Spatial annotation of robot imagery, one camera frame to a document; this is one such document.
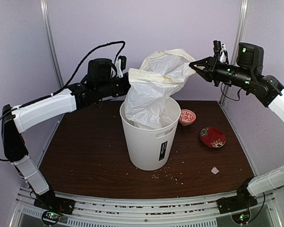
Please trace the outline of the translucent white trash bag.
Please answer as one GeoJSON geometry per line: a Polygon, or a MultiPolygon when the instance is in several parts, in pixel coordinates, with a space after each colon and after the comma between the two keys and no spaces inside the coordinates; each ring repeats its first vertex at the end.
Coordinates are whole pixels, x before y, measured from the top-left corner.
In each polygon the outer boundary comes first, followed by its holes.
{"type": "Polygon", "coordinates": [[[195,74],[189,67],[193,56],[184,49],[156,51],[146,57],[140,68],[128,71],[131,85],[124,111],[134,126],[142,129],[161,129],[172,124],[176,115],[167,108],[167,99],[183,88],[195,74]]]}

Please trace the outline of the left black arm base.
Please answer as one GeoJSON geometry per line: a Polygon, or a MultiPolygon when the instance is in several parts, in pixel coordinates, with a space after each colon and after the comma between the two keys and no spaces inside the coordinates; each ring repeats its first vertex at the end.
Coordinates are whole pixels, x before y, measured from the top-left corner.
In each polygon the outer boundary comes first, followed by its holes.
{"type": "Polygon", "coordinates": [[[74,210],[75,201],[72,199],[57,197],[52,187],[42,195],[35,193],[34,206],[53,211],[58,214],[71,215],[74,210]]]}

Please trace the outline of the white plastic trash bin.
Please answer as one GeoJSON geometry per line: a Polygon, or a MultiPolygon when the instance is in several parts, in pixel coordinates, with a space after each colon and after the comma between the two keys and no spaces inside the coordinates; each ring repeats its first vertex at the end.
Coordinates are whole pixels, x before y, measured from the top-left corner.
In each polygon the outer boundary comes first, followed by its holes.
{"type": "Polygon", "coordinates": [[[125,116],[124,103],[119,113],[131,162],[139,169],[152,171],[163,167],[169,159],[172,143],[177,130],[181,109],[171,97],[166,101],[171,124],[161,129],[141,129],[125,116]]]}

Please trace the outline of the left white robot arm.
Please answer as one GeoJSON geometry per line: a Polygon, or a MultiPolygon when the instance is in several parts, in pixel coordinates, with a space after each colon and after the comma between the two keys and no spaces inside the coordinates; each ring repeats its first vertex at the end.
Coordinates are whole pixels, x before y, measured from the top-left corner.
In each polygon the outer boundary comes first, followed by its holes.
{"type": "Polygon", "coordinates": [[[88,72],[81,82],[67,85],[56,95],[30,104],[3,107],[1,136],[4,155],[48,210],[57,208],[58,198],[29,156],[21,134],[41,122],[87,108],[104,98],[125,96],[130,88],[128,74],[123,72],[126,61],[125,56],[119,56],[116,62],[106,58],[90,60],[88,72]]]}

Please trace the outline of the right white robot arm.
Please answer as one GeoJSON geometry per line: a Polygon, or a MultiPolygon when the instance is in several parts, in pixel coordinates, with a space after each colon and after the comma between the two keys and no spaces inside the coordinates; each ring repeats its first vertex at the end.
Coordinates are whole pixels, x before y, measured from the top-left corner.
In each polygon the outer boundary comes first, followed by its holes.
{"type": "MultiPolygon", "coordinates": [[[[196,71],[205,81],[237,86],[253,94],[260,103],[269,108],[284,123],[284,86],[272,75],[263,76],[264,49],[260,46],[239,43],[236,65],[220,60],[222,44],[213,42],[214,56],[191,62],[190,68],[196,71]]],[[[237,190],[233,205],[242,209],[256,197],[270,190],[284,186],[284,165],[264,175],[247,179],[237,190]]]]}

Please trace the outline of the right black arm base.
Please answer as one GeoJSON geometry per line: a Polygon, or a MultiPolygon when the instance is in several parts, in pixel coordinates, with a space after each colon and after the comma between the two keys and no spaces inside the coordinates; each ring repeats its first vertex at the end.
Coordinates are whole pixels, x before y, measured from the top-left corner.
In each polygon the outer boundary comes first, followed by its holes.
{"type": "Polygon", "coordinates": [[[235,212],[248,209],[257,205],[257,199],[252,196],[247,187],[249,181],[245,181],[236,191],[235,196],[222,197],[217,200],[217,206],[220,214],[235,212]]]}

